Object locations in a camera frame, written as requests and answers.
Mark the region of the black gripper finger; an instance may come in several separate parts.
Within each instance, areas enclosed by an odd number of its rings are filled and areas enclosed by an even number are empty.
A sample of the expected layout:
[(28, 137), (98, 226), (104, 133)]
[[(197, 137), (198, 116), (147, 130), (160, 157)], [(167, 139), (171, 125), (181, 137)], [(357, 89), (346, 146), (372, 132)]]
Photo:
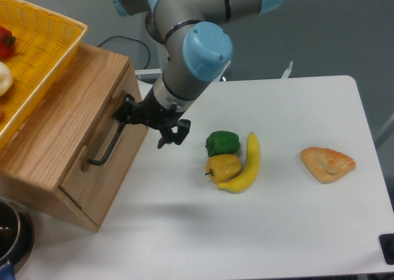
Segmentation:
[(163, 127), (159, 129), (161, 138), (158, 141), (158, 149), (164, 145), (175, 143), (181, 145), (190, 131), (191, 121), (188, 119), (180, 119), (173, 126)]
[(116, 135), (120, 135), (128, 124), (138, 123), (139, 104), (131, 94), (126, 94), (122, 104), (112, 114), (112, 118), (118, 122)]

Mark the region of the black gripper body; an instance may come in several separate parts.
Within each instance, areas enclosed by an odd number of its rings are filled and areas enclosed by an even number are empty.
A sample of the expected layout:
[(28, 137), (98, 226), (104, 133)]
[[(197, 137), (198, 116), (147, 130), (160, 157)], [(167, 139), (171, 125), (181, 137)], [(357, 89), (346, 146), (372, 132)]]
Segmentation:
[(142, 124), (156, 129), (165, 130), (175, 127), (177, 121), (182, 116), (176, 108), (169, 110), (163, 107), (156, 99), (153, 88), (149, 90), (145, 98), (138, 105), (138, 117)]

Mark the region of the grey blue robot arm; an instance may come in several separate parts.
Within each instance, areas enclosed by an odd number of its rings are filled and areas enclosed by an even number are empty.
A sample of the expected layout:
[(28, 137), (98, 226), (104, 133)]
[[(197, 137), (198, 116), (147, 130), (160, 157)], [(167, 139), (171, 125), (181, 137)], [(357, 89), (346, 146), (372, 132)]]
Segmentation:
[(284, 0), (113, 0), (121, 15), (149, 12), (169, 61), (147, 96), (122, 108), (121, 121), (161, 133), (159, 146), (181, 144), (190, 130), (182, 115), (224, 71), (233, 44), (222, 25), (277, 9)]

